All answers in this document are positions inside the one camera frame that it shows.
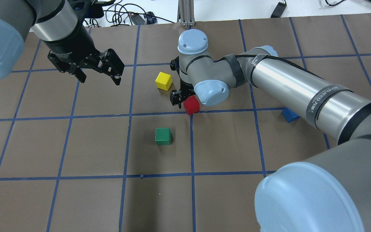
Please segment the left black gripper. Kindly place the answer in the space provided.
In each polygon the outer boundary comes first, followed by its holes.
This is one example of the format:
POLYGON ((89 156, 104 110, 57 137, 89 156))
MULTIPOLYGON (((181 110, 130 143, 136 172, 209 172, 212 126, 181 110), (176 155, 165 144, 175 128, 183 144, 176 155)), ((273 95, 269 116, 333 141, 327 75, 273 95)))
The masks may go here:
POLYGON ((112 48, 99 52, 83 25, 77 25, 63 39, 43 42, 50 49, 48 60, 59 72, 69 73, 84 83, 87 76, 83 69, 91 69, 108 75, 116 86, 120 85, 125 64, 112 48))

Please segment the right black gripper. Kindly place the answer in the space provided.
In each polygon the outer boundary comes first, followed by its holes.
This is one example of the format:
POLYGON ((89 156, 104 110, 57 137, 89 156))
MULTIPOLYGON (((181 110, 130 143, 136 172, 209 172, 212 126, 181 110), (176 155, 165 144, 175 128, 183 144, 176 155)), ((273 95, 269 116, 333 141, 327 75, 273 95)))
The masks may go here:
POLYGON ((180 79, 179 90, 172 90, 170 92, 170 102, 173 106, 178 106, 178 108, 181 109, 183 102, 186 100, 185 97, 195 95, 194 87, 181 78, 180 74, 182 73, 182 71, 179 65, 179 58, 172 59, 169 66, 172 71, 177 72, 177 75, 180 79))

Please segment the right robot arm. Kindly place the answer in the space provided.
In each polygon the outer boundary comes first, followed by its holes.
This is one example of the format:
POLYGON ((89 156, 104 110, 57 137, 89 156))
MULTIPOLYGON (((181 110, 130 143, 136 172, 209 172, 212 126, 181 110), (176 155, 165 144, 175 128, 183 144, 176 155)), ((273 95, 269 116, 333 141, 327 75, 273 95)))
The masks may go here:
POLYGON ((250 83, 293 110, 337 146, 284 165, 256 188, 262 232, 371 232, 371 100, 277 56, 271 46, 214 62, 203 31, 181 33, 170 63, 180 77, 172 105, 197 95, 216 106, 250 83))

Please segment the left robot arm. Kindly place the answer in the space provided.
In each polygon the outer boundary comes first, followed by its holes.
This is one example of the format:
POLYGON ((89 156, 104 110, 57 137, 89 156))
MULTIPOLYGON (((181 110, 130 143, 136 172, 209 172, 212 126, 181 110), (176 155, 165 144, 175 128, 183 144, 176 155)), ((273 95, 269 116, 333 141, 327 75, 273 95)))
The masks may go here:
POLYGON ((113 3, 113 0, 0 0, 0 79, 12 72, 32 30, 50 49, 47 59, 59 72, 69 73, 84 83, 83 69, 91 69, 108 75, 119 85, 124 63, 113 49, 98 51, 83 25, 87 18, 101 18, 102 7, 113 3))

